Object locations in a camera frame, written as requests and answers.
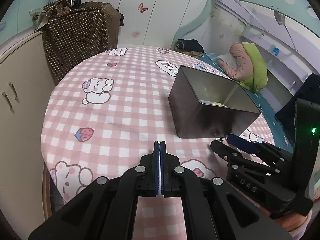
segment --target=butterfly decal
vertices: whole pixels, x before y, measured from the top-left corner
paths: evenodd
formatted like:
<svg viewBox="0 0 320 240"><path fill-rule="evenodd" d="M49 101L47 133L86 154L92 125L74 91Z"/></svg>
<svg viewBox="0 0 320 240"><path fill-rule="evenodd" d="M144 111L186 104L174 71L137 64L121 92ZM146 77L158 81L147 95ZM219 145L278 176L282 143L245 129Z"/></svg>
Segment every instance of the butterfly decal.
<svg viewBox="0 0 320 240"><path fill-rule="evenodd" d="M145 12L148 10L148 8L143 7L143 2L138 6L138 10L140 10L141 13Z"/></svg>

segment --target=round table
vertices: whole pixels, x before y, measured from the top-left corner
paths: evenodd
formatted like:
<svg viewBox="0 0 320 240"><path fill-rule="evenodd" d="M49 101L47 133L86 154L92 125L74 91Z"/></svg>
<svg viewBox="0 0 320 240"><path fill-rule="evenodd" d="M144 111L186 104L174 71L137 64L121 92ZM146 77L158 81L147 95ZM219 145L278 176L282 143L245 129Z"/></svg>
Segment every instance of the round table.
<svg viewBox="0 0 320 240"><path fill-rule="evenodd" d="M178 52L132 47L93 56L63 78L48 103L41 147L65 201L99 176L122 176L153 151L155 140L164 140L167 152L199 177L225 178L227 162L208 149L212 138L176 135L168 95L180 65L227 77ZM273 143L262 115L241 136ZM150 237L187 238L180 198L139 198L134 239Z"/></svg>

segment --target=silver bolt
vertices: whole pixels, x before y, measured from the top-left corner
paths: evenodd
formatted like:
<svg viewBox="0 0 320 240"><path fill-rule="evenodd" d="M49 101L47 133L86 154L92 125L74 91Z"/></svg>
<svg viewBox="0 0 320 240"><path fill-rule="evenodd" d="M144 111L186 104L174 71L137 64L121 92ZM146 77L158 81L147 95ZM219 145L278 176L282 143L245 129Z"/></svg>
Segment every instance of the silver bolt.
<svg viewBox="0 0 320 240"><path fill-rule="evenodd" d="M183 173L184 172L184 167L177 166L177 167L174 168L174 171L176 173Z"/></svg>
<svg viewBox="0 0 320 240"><path fill-rule="evenodd" d="M213 178L212 182L215 185L221 185L223 183L223 180L221 178Z"/></svg>
<svg viewBox="0 0 320 240"><path fill-rule="evenodd" d="M105 178L105 177L99 177L99 178L97 178L97 183L99 184L99 185L103 185L103 184L105 184L106 182L107 182L107 178Z"/></svg>
<svg viewBox="0 0 320 240"><path fill-rule="evenodd" d="M139 165L135 168L135 170L136 170L136 172L144 172L146 170L146 168L144 166Z"/></svg>

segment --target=pink checkered tablecloth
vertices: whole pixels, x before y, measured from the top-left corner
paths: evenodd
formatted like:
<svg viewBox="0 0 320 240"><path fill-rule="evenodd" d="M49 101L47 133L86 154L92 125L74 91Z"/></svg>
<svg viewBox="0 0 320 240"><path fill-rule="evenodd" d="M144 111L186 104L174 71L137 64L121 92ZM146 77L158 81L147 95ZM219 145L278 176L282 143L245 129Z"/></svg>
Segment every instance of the pink checkered tablecloth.
<svg viewBox="0 0 320 240"><path fill-rule="evenodd" d="M176 135L168 95L180 65L225 76L178 52L133 47L93 56L58 84L46 110L41 147L66 201L99 176L122 176L152 152L155 140L166 141L167 151L198 176L225 178L227 162L208 149L212 138ZM274 143L262 115L242 137ZM146 238L187 238L180 198L139 198L134 239Z"/></svg>

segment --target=metal box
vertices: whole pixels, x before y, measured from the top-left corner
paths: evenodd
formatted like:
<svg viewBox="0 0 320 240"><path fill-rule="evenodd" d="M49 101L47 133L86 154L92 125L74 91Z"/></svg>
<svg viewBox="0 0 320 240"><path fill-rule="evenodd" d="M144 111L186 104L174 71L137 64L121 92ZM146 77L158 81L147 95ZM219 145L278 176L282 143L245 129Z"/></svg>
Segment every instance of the metal box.
<svg viewBox="0 0 320 240"><path fill-rule="evenodd" d="M186 66L179 68L169 104L180 138L239 136L261 114L237 82Z"/></svg>

